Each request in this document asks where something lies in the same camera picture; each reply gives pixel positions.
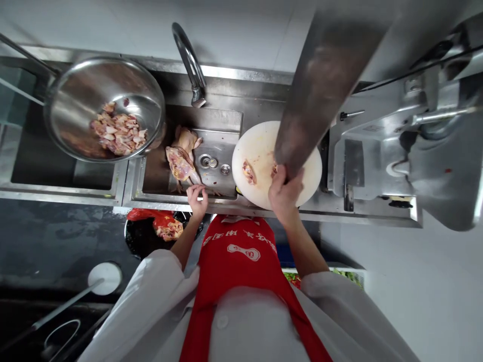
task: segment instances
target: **stainless steel bowl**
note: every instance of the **stainless steel bowl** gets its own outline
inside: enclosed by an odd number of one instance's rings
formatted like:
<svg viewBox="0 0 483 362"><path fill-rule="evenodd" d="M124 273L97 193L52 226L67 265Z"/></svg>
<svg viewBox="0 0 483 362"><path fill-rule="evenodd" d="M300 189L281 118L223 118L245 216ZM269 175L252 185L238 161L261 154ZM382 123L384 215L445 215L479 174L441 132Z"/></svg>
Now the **stainless steel bowl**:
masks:
<svg viewBox="0 0 483 362"><path fill-rule="evenodd" d="M124 106L124 99L129 104ZM146 143L127 156L104 150L90 127L105 103L116 102L116 114L135 114ZM97 57L75 64L50 87L44 118L54 142L82 161L118 162L145 151L157 137L166 117L165 98L154 77L135 62Z"/></svg>

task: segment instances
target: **black cable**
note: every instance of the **black cable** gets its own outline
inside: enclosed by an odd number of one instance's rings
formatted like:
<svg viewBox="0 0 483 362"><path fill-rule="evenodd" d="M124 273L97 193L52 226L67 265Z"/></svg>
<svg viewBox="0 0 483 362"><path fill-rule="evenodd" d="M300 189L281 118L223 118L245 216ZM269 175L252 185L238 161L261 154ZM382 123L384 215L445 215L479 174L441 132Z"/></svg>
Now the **black cable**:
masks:
<svg viewBox="0 0 483 362"><path fill-rule="evenodd" d="M465 50L464 52L461 52L459 54L456 54L456 55L453 55L453 56L450 56L449 58L446 58L446 59L441 59L441 60L438 60L438 61L435 61L434 63L431 63L429 65L425 65L424 67L421 67L421 68L418 68L416 70L413 70L413 71L410 71L404 75L401 75L397 78L394 78L394 79L391 79L391 80L388 80L388 81L385 81L381 84L378 84L378 85L375 85L374 87L371 87L371 88L366 88L366 89L363 89L363 90L360 90L358 92L355 92L354 94L357 94L357 93L362 93L362 92L367 92L367 91L371 91L373 89L376 89L376 88L380 88L384 85L388 85L388 84L391 84L391 83L394 83L395 81L397 80L401 80L401 79L404 79L410 75L413 75L413 74L416 74L416 73L419 73L423 70L426 70L426 69L429 69L429 68L432 68L434 67L435 65L439 65L439 64L442 64L442 63L445 63L447 61L450 61L450 60L453 60L453 59L456 59L456 58L459 58L459 57L462 57L464 55L467 55L467 54L471 54L471 53L474 53L478 50L481 50L483 49L483 44L480 45L480 46L477 46L476 48L471 48L471 49L468 49L468 50Z"/></svg>

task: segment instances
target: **red apron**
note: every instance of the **red apron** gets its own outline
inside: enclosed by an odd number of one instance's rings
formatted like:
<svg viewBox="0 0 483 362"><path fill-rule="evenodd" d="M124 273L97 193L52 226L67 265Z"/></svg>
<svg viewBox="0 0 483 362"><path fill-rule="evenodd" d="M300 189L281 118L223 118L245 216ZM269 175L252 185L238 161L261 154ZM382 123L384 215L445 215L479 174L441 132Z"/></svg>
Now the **red apron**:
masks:
<svg viewBox="0 0 483 362"><path fill-rule="evenodd" d="M198 290L180 362L208 362L215 306L228 290L238 286L274 292L286 303L310 360L332 361L282 272L267 222L255 218L229 223L222 222L224 218L215 217L203 240Z"/></svg>

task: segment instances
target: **white chef coat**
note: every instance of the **white chef coat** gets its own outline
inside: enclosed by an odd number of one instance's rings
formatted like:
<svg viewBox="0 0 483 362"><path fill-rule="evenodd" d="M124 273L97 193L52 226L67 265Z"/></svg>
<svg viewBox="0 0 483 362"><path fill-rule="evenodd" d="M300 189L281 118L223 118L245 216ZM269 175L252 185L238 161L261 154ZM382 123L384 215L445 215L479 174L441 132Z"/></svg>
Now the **white chef coat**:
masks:
<svg viewBox="0 0 483 362"><path fill-rule="evenodd" d="M198 285L178 258L156 250L137 268L111 315L79 361L178 361ZM337 361L418 361L386 317L356 284L330 272L294 288L302 308ZM309 361L286 305L269 291L236 287L219 301L210 361Z"/></svg>

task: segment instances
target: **white cutting board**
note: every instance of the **white cutting board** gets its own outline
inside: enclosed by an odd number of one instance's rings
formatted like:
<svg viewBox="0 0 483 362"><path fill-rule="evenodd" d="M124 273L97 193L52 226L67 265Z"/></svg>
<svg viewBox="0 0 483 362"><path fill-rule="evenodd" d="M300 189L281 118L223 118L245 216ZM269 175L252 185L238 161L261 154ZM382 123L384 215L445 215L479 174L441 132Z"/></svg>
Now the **white cutting board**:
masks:
<svg viewBox="0 0 483 362"><path fill-rule="evenodd" d="M280 121L270 121L253 126L238 140L231 160L233 179L243 196L255 205L271 210L268 189L272 184L272 152L275 148ZM243 174L243 162L247 160L257 178L250 185ZM315 148L304 164L303 190L296 205L305 204L317 190L322 177L322 159Z"/></svg>

